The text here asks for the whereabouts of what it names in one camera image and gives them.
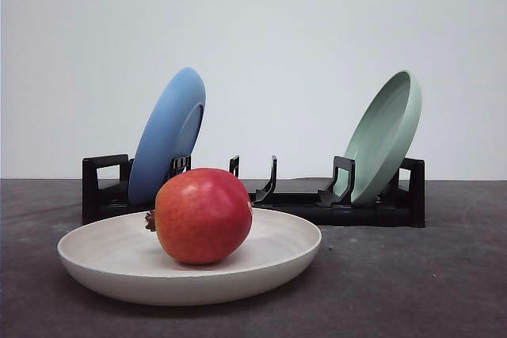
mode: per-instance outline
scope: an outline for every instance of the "white wall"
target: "white wall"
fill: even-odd
[[[506,0],[2,0],[2,177],[79,178],[134,155],[184,66],[208,103],[195,166],[329,176],[381,85],[424,96],[428,179],[507,180]]]

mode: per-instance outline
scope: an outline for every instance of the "black dish rack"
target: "black dish rack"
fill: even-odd
[[[154,200],[144,205],[128,202],[128,179],[135,159],[126,154],[84,158],[82,161],[82,223],[87,224],[118,215],[154,209]],[[174,158],[170,162],[166,178],[191,169],[191,157]],[[317,225],[331,226],[425,226],[425,162],[405,158],[400,169],[410,171],[408,188],[400,185],[399,170],[389,184],[378,195],[377,200],[367,207],[351,203],[354,189],[355,161],[335,156],[333,178],[327,186],[316,192],[277,192],[276,156],[272,156],[271,175],[266,185],[250,192],[253,207],[283,211],[298,215]],[[97,170],[119,165],[120,178],[104,188],[99,187]],[[334,185],[338,172],[347,172],[345,191],[337,196]],[[229,171],[239,175],[239,156],[229,161]]]

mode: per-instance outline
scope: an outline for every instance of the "plate rim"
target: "plate rim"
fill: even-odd
[[[58,241],[58,244],[56,245],[56,249],[58,251],[58,254],[59,254],[61,260],[65,260],[66,262],[74,265],[75,267],[84,268],[87,271],[100,272],[101,274],[105,274],[105,275],[127,276],[127,277],[143,278],[143,279],[155,279],[155,278],[156,279],[181,279],[181,278],[203,278],[203,277],[216,277],[216,276],[224,276],[224,275],[236,275],[236,274],[240,274],[240,273],[259,271],[259,270],[263,270],[263,269],[267,269],[267,268],[274,268],[274,267],[280,266],[282,264],[286,264],[286,263],[292,262],[294,260],[297,260],[297,259],[299,259],[301,257],[304,257],[304,256],[308,255],[309,253],[314,252],[316,249],[318,249],[318,247],[320,246],[320,244],[322,242],[322,231],[314,223],[312,223],[312,222],[310,222],[310,221],[308,221],[308,220],[306,220],[304,218],[301,218],[301,217],[299,217],[297,215],[291,215],[289,213],[284,213],[283,211],[274,211],[274,210],[263,209],[263,208],[259,208],[259,207],[253,207],[252,210],[253,211],[261,211],[261,212],[276,213],[276,214],[279,214],[279,215],[284,215],[284,217],[287,217],[287,218],[295,218],[295,219],[298,219],[300,221],[303,221],[303,223],[306,223],[308,226],[311,226],[312,229],[314,229],[315,231],[317,231],[318,239],[317,239],[317,241],[309,249],[305,249],[303,252],[296,253],[296,254],[294,254],[294,255],[292,255],[289,258],[286,258],[284,260],[277,260],[277,261],[269,263],[269,264],[262,264],[262,265],[257,265],[257,266],[253,266],[253,267],[248,267],[248,268],[240,268],[240,269],[236,269],[236,270],[233,270],[233,271],[228,271],[228,270],[218,270],[218,271],[208,270],[208,271],[202,271],[202,272],[200,272],[198,270],[194,270],[194,271],[184,271],[184,272],[182,271],[181,274],[174,274],[174,273],[172,273],[172,274],[168,274],[168,275],[146,275],[146,274],[142,274],[142,273],[134,274],[134,273],[105,271],[103,269],[96,268],[94,266],[90,266],[90,265],[78,262],[76,260],[73,260],[68,255],[66,255],[65,253],[62,252],[62,246],[65,243],[65,240],[70,239],[70,237],[74,233],[76,233],[76,231],[78,231],[78,230],[84,230],[86,228],[89,228],[92,225],[103,223],[104,221],[110,222],[113,219],[124,218],[124,217],[128,217],[128,216],[133,216],[133,215],[139,215],[139,216],[141,216],[141,215],[144,215],[146,213],[145,211],[140,211],[138,213],[131,213],[131,214],[127,214],[127,215],[119,215],[119,216],[116,216],[116,217],[102,219],[101,221],[96,221],[96,222],[92,222],[92,223],[89,223],[89,224],[84,225],[84,226],[80,226],[80,227],[78,227],[78,228],[76,228],[76,229],[74,229],[72,231],[69,231],[67,234],[65,234],[63,237],[61,237],[59,239],[59,241]]]

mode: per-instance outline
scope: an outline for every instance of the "gray table surface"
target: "gray table surface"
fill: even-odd
[[[112,300],[66,273],[56,244],[80,226],[80,180],[1,187],[6,338],[507,336],[505,181],[427,181],[426,228],[322,226],[318,255],[291,282],[194,307]]]

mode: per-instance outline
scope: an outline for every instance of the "green bowl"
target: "green bowl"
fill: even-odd
[[[361,118],[346,158],[356,162],[352,204],[369,205],[398,171],[414,139],[421,116],[421,87],[409,71],[395,74],[379,91]],[[338,174],[334,192],[347,188],[348,174]]]

